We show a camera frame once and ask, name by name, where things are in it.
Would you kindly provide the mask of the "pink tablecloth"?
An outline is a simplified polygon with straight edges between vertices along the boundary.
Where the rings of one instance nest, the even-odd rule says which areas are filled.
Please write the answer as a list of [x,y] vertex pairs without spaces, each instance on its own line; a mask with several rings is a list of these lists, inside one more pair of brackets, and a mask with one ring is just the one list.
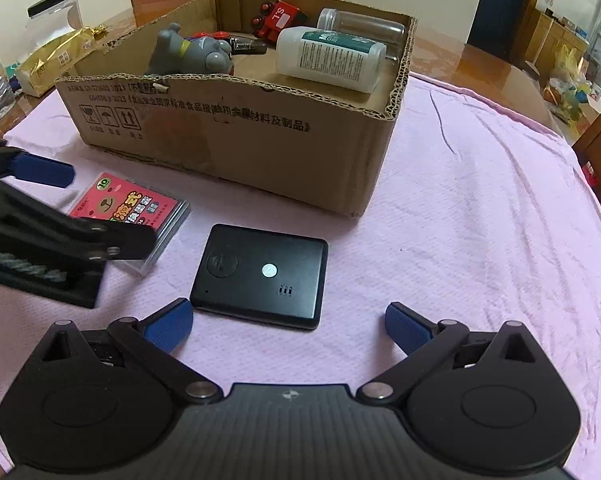
[[[76,180],[66,190],[25,185],[61,210],[111,172],[186,200],[191,212],[148,276],[110,266],[93,310],[0,286],[0,401],[54,321],[99,330],[188,296],[210,229],[236,224],[327,241],[320,325],[302,333],[200,314],[181,361],[222,388],[358,387],[401,359],[381,325],[393,301],[473,330],[518,320],[580,408],[568,469],[601,479],[601,206],[559,134],[471,91],[411,77],[375,192],[358,219],[89,148],[57,94],[8,139],[74,165]],[[1,439],[0,464],[10,464]]]

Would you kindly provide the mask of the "clear container black lid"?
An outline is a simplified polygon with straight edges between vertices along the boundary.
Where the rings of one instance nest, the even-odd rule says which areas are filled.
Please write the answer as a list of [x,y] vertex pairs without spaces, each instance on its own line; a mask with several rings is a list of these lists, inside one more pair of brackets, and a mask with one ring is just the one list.
[[27,15],[27,35],[44,42],[84,27],[78,0],[39,0]]

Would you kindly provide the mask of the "grey elephant toy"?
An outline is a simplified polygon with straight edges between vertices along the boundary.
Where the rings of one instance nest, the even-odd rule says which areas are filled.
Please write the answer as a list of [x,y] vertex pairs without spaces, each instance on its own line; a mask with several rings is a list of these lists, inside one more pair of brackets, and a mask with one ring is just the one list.
[[186,39],[180,28],[178,23],[171,23],[158,33],[146,75],[233,73],[231,46],[226,40],[210,36]]

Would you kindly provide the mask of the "red toy train car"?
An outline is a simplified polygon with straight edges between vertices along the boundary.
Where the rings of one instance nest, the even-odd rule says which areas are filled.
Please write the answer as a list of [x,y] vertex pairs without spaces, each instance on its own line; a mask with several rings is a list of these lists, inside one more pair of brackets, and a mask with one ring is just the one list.
[[276,44],[284,29],[302,26],[308,20],[307,15],[297,6],[283,0],[262,3],[259,14],[250,25],[254,35],[266,44]]

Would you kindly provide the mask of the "pink refill case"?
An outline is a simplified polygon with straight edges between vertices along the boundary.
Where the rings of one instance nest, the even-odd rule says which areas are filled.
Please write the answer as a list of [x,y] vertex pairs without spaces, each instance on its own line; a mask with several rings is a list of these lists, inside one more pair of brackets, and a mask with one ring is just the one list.
[[186,200],[102,172],[74,201],[69,215],[75,218],[120,221],[150,226],[156,233],[156,246],[144,260],[118,260],[116,266],[145,278],[150,274],[166,247],[189,215]]

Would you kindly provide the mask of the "black square device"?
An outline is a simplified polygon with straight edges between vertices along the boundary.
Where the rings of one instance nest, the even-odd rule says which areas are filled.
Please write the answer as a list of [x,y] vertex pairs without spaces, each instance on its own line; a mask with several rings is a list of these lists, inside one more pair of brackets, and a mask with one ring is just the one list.
[[329,244],[215,224],[190,293],[197,310],[292,330],[320,323]]

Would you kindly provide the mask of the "gold foil snack bag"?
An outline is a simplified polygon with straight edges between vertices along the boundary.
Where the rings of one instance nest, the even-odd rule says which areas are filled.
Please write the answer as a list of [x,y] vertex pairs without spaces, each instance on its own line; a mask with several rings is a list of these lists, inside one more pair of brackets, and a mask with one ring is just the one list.
[[105,26],[82,27],[49,41],[17,67],[15,76],[20,88],[28,96],[40,98],[107,34]]

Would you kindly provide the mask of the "clear plastic jar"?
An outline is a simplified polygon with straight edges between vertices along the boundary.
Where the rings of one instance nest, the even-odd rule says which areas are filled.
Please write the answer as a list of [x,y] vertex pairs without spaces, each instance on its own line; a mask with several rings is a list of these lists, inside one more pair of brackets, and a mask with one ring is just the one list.
[[387,48],[386,58],[392,61],[398,60],[401,42],[407,33],[405,26],[398,22],[333,8],[321,11],[317,18],[317,28],[381,42]]

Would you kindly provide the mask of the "cardboard box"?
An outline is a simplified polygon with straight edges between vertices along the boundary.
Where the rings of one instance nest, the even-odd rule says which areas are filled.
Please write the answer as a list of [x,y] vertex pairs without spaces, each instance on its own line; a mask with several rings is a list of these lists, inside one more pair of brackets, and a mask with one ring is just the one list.
[[107,47],[56,83],[85,144],[260,188],[359,217],[374,192],[407,88],[414,39],[398,44],[371,94],[280,75],[273,53],[230,75],[148,75],[158,34],[248,34],[265,0],[192,0]]

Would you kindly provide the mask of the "white medical cotton bottle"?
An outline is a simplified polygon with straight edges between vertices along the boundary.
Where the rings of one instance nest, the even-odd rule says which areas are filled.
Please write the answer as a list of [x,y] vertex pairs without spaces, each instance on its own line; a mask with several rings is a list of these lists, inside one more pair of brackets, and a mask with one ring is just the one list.
[[381,75],[387,47],[369,38],[298,26],[276,41],[276,71],[321,84],[371,94]]

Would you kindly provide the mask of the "wooden sideboard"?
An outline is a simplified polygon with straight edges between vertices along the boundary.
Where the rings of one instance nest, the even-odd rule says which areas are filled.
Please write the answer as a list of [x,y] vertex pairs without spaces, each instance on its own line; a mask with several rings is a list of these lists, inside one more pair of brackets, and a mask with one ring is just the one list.
[[546,80],[562,47],[567,52],[576,52],[576,65],[579,65],[590,44],[560,21],[550,18],[544,12],[533,10],[521,36],[517,65],[532,76]]

